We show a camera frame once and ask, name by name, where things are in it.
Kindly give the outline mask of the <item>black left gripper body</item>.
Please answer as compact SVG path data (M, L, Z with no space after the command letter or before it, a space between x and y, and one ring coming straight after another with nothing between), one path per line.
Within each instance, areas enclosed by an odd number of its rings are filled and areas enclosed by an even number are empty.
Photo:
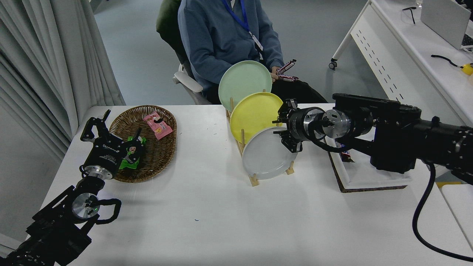
M95 138L93 148L84 163L84 170L90 171L93 167L98 167L116 173L125 154L123 143L117 136Z

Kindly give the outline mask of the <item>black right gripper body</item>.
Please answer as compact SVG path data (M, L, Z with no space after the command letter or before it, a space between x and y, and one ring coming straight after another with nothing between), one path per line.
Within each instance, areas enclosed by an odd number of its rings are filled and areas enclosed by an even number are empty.
M298 143L309 141L309 136L304 128L304 121L308 108L289 108L287 114L287 129L289 130L288 139L290 142Z

